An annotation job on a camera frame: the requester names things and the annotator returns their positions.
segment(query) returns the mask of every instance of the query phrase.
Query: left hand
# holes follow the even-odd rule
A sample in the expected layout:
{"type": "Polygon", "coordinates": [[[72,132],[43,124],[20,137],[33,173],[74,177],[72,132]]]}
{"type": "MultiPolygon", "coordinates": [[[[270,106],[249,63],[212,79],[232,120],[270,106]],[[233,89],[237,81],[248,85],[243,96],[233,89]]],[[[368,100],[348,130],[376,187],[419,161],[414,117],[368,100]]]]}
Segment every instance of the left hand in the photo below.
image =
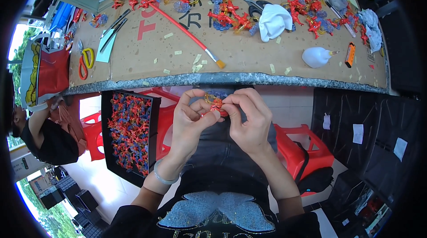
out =
{"type": "Polygon", "coordinates": [[[219,111],[212,111],[211,105],[199,99],[188,105],[193,97],[204,96],[200,89],[192,89],[183,93],[173,113],[172,145],[169,154],[174,157],[189,159],[195,153],[200,134],[216,122],[224,121],[219,111]]]}

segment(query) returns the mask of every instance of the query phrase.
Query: white tiled floor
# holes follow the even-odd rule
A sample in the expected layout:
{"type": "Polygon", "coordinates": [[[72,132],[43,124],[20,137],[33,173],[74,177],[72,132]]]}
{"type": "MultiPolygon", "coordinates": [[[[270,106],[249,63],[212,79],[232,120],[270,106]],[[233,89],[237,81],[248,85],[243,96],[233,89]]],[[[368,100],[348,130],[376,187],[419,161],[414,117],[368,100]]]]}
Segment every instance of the white tiled floor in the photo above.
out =
{"type": "MultiPolygon", "coordinates": [[[[180,95],[183,91],[189,88],[191,87],[171,87],[169,90],[176,95],[180,95]]],[[[292,86],[255,86],[255,89],[261,94],[268,107],[270,107],[273,113],[273,123],[287,128],[299,127],[301,124],[307,124],[309,127],[311,126],[313,88],[292,86]]],[[[80,117],[84,118],[101,110],[100,103],[100,96],[82,100],[80,102],[80,117]]],[[[174,102],[170,100],[162,100],[161,107],[169,106],[173,103],[174,102]]],[[[170,139],[170,137],[166,137],[165,144],[168,143],[166,140],[170,141],[170,139]]],[[[308,136],[293,135],[291,139],[301,142],[305,148],[307,148],[307,145],[309,144],[308,136]]],[[[284,162],[284,158],[280,153],[278,156],[282,162],[284,162]]],[[[109,171],[104,160],[91,162],[91,156],[88,151],[79,158],[77,163],[68,164],[64,167],[80,188],[87,189],[92,193],[99,203],[97,210],[108,223],[112,221],[119,207],[130,204],[139,192],[138,187],[109,171]]],[[[338,174],[347,170],[347,168],[337,160],[334,161],[332,167],[334,169],[334,181],[338,174]]],[[[174,196],[179,182],[180,180],[172,185],[170,190],[164,196],[160,206],[174,196]]],[[[321,193],[303,197],[303,205],[306,206],[326,200],[329,197],[331,189],[331,187],[328,187],[321,193]]],[[[277,203],[271,193],[270,207],[274,213],[278,212],[277,203]]]]}

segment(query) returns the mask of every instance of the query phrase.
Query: black shirt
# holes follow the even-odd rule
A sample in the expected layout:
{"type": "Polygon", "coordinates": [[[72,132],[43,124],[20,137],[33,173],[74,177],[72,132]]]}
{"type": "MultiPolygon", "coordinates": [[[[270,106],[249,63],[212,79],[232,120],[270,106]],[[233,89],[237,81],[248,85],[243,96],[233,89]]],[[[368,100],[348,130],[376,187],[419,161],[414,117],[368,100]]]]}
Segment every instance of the black shirt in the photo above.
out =
{"type": "Polygon", "coordinates": [[[77,162],[79,158],[77,142],[59,124],[45,119],[40,131],[44,136],[40,149],[35,145],[34,138],[29,131],[28,120],[20,135],[28,150],[38,160],[55,166],[77,162]]]}
{"type": "Polygon", "coordinates": [[[278,222],[267,188],[221,166],[184,173],[174,198],[155,214],[137,205],[117,211],[103,237],[321,237],[314,212],[278,222]]]}

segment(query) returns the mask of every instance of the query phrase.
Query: black-handled scissors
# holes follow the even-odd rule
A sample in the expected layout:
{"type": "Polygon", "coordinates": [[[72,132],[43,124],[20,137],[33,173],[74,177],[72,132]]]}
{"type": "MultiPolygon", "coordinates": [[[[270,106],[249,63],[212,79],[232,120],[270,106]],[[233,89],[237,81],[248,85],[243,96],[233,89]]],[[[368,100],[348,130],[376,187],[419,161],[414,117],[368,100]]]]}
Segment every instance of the black-handled scissors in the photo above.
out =
{"type": "Polygon", "coordinates": [[[263,13],[263,10],[264,10],[264,6],[266,4],[271,4],[270,2],[265,1],[265,0],[257,0],[257,1],[254,1],[254,0],[244,0],[244,1],[247,2],[248,5],[249,5],[249,15],[251,17],[253,17],[254,13],[257,13],[257,14],[259,14],[261,16],[262,13],[263,13]]]}

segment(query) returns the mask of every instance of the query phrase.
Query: orange-handled scissors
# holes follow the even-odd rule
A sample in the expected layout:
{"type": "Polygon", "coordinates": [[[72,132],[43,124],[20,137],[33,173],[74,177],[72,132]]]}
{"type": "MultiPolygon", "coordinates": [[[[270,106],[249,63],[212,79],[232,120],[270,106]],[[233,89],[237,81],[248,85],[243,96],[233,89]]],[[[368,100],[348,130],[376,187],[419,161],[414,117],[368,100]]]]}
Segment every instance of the orange-handled scissors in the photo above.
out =
{"type": "Polygon", "coordinates": [[[83,44],[82,44],[82,40],[79,40],[78,42],[79,45],[79,51],[80,51],[80,60],[79,60],[79,77],[82,80],[85,80],[88,78],[88,68],[92,68],[93,67],[93,63],[94,61],[94,56],[93,56],[93,50],[91,48],[83,48],[83,44]],[[88,58],[88,53],[90,53],[91,55],[91,61],[89,63],[89,58],[88,58]]]}

